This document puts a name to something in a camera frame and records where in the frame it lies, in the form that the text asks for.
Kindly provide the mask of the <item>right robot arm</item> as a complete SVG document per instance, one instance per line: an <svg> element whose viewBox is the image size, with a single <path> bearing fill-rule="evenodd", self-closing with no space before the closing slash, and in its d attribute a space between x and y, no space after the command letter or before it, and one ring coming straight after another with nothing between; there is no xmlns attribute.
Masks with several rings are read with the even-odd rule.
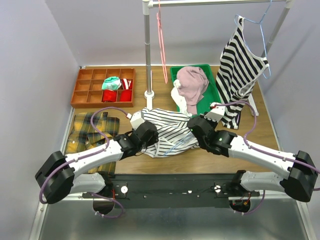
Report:
<svg viewBox="0 0 320 240"><path fill-rule="evenodd" d="M294 200L308 203L319 170L311 156L302 150L293 154L274 150L246 141L240 135L227 130L215 130L217 122L196 116L187 127L197 139L201 149L214 155L243 159L269 169L269 172L238 171L233 186L237 190L252 192L270 190L283 192Z"/></svg>

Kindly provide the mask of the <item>green plastic bin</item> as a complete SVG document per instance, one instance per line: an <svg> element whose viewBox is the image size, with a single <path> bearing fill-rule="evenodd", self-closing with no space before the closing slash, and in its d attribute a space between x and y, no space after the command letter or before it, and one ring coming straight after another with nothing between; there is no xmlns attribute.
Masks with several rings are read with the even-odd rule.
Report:
<svg viewBox="0 0 320 240"><path fill-rule="evenodd" d="M170 75L171 98L180 113L188 117L200 115L208 112L212 103L221 102L208 64L173 66Z"/></svg>

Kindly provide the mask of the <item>thin-striped white tank top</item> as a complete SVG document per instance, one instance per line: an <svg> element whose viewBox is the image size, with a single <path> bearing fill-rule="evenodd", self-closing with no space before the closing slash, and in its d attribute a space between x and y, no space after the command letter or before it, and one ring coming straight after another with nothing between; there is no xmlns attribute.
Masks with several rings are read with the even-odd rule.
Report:
<svg viewBox="0 0 320 240"><path fill-rule="evenodd" d="M168 111L160 108L143 108L143 118L155 125L158 132L158 142L147 147L142 152L152 158L167 158L181 154L189 149L199 148L198 140L187 127L190 118L181 112ZM191 133L192 140L164 156L180 139Z"/></svg>

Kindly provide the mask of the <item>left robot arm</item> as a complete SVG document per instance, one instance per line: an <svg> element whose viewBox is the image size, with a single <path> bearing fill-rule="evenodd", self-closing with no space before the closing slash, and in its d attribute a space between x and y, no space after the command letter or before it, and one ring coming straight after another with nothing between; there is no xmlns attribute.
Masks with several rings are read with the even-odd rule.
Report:
<svg viewBox="0 0 320 240"><path fill-rule="evenodd" d="M120 134L108 143L78 153L53 152L35 174L39 201L55 204L72 192L82 174L100 165L135 156L158 141L156 126L145 121L137 129Z"/></svg>

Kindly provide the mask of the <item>light blue wire hanger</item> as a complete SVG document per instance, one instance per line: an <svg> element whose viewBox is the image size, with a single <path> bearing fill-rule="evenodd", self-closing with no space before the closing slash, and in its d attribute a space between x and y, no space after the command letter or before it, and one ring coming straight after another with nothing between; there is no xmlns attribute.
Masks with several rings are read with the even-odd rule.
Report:
<svg viewBox="0 0 320 240"><path fill-rule="evenodd" d="M188 144L192 140L192 134L188 133L185 137L181 138L173 147L171 147L169 150L167 150L163 156L166 157L168 154L173 152L175 149L177 149L180 146Z"/></svg>

